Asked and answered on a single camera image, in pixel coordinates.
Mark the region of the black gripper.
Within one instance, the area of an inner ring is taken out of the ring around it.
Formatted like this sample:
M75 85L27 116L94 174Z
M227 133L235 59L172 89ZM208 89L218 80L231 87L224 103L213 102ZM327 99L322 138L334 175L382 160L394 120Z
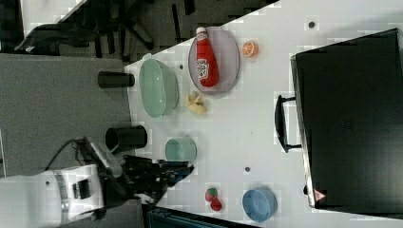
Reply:
M163 170L179 168L180 170ZM143 200L157 203L165 194L167 186L175 186L187 178L194 166L189 161L158 160L124 156L117 165L101 164L101 185L105 203L125 203Z

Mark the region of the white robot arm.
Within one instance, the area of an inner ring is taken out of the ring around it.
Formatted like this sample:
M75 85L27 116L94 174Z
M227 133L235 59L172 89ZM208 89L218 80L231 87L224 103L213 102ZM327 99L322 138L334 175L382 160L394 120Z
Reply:
M1 228L60 228L99 220L108 210L140 198L155 205L194 169L188 161L118 159L87 138L70 143L77 166L1 179Z

